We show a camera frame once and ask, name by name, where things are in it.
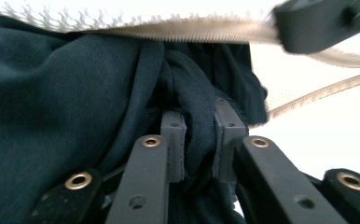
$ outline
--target metal grommet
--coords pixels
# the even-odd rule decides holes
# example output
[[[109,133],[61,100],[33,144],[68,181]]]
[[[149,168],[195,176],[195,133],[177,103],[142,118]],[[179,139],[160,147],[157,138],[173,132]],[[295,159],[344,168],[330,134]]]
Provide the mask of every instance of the metal grommet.
[[[67,189],[84,189],[92,181],[92,176],[87,173],[72,175],[64,185]]]
[[[252,144],[255,147],[268,147],[270,145],[270,143],[267,140],[262,138],[253,138]]]
[[[159,139],[156,137],[149,137],[143,141],[145,147],[156,147],[159,145]]]
[[[360,190],[360,178],[356,175],[339,173],[337,179],[342,185],[350,189]]]

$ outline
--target dark green fabric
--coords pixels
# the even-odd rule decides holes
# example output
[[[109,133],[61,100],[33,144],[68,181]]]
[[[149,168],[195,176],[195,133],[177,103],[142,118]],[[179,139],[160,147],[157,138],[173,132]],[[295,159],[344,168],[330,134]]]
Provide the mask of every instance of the dark green fabric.
[[[23,223],[72,170],[119,166],[168,108],[188,127],[169,223],[242,223],[211,168],[217,94],[245,122],[266,121],[249,56],[248,46],[56,34],[0,17],[0,223]]]

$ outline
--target black mechanical part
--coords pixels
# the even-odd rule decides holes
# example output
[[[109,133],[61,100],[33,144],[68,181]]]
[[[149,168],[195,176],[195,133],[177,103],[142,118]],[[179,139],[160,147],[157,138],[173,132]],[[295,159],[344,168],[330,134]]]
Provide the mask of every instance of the black mechanical part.
[[[105,224],[166,223],[168,214],[168,143],[159,135],[139,138]]]
[[[360,223],[360,174],[347,169],[329,170],[320,189],[349,223]]]
[[[247,223],[347,223],[267,138],[245,137],[234,169]]]
[[[224,183],[236,182],[232,168],[235,148],[242,147],[242,140],[247,129],[239,119],[229,102],[222,98],[215,101],[215,123],[217,132],[217,149],[213,165],[213,175]]]
[[[102,182],[100,173],[93,169],[71,175],[64,183],[43,194],[28,223],[101,223],[104,219],[100,209]]]
[[[168,178],[170,183],[180,182],[185,177],[184,147],[186,131],[186,122],[181,113],[171,110],[163,112],[160,124],[160,135],[168,141]]]
[[[360,33],[360,0],[290,0],[273,12],[292,53],[315,53]]]

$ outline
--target teeth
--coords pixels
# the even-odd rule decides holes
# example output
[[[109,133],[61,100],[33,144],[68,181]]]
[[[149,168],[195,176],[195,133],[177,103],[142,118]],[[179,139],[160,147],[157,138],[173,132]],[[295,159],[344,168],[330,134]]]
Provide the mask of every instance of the teeth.
[[[271,10],[284,0],[205,3],[150,0],[99,3],[0,0],[0,15],[55,32],[94,32],[163,41],[279,44]],[[311,55],[324,63],[360,67],[360,35]]]
[[[268,118],[276,119],[279,116],[281,116],[282,114],[285,114],[286,112],[289,112],[296,108],[310,104],[317,100],[323,99],[327,96],[336,94],[340,91],[349,90],[349,89],[359,86],[359,85],[360,85],[360,75],[342,80],[340,82],[326,86],[318,91],[313,91],[309,94],[299,97],[299,98],[297,98],[297,100],[294,100],[290,103],[287,103],[285,105],[281,105],[275,109],[272,109],[270,112],[268,112]]]

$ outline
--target screw hole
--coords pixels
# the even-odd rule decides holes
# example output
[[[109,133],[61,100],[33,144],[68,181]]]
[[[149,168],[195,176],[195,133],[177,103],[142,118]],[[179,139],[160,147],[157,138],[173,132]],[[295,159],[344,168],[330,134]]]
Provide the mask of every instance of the screw hole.
[[[353,184],[353,185],[358,185],[360,186],[360,182],[358,182],[356,179],[352,178],[352,177],[349,177],[349,176],[346,176],[344,177],[344,180],[346,182],[348,182],[349,184]]]
[[[252,140],[252,144],[255,146],[255,147],[267,147],[270,145],[270,143],[265,140],[265,139],[262,139],[262,138],[254,138]]]
[[[83,172],[76,175],[72,175],[64,183],[64,186],[67,189],[84,189],[86,186],[90,184],[91,181],[92,181],[92,176],[87,172]]]
[[[154,139],[148,139],[147,141],[145,141],[147,144],[149,144],[149,145],[154,145],[154,144],[156,144],[157,143],[157,141],[156,140],[154,140]]]
[[[78,176],[73,179],[72,184],[74,184],[74,185],[81,184],[85,180],[86,180],[86,178],[84,176]]]
[[[356,175],[339,173],[337,179],[342,185],[350,189],[360,190],[360,178]]]
[[[130,199],[130,204],[129,206],[132,208],[132,209],[141,209],[145,206],[145,202],[146,202],[146,199],[145,197],[143,196],[135,196],[133,198]]]
[[[143,141],[143,146],[145,147],[156,147],[157,145],[159,145],[159,139],[156,137],[150,137]]]
[[[306,208],[306,209],[313,209],[314,208],[314,202],[303,195],[297,195],[294,200],[296,203],[299,204],[299,206]]]

